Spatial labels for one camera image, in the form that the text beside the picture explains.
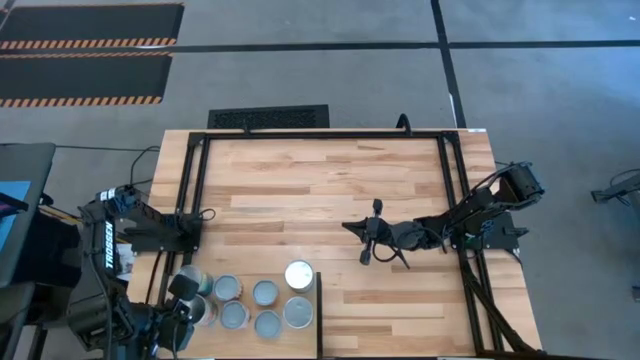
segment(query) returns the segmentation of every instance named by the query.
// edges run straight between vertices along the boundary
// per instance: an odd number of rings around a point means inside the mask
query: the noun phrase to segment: wooden tabletop
[[[150,198],[161,212],[174,211],[188,134],[165,133]],[[495,170],[489,138],[486,132],[466,130],[460,131],[460,138],[473,186]],[[449,154],[459,198],[451,149]],[[198,159],[196,150],[190,195]],[[448,210],[436,142],[213,141],[201,208],[214,208],[217,217],[206,223],[193,262],[214,275],[283,274],[294,259],[310,262],[323,279],[325,356],[474,354],[452,251],[407,253],[411,270],[399,260],[372,260],[368,267],[359,263],[360,241],[340,224],[369,216],[374,198],[383,200],[382,216],[390,223]],[[379,253],[386,255],[384,249]],[[496,305],[523,339],[539,348],[520,265],[504,251],[487,250],[485,256]],[[154,259],[155,254],[136,259],[128,290],[132,301],[144,301]],[[163,262],[152,299],[157,297]],[[478,308],[485,347],[491,348],[485,312],[479,303]],[[179,355],[217,356],[212,342],[197,330]]]

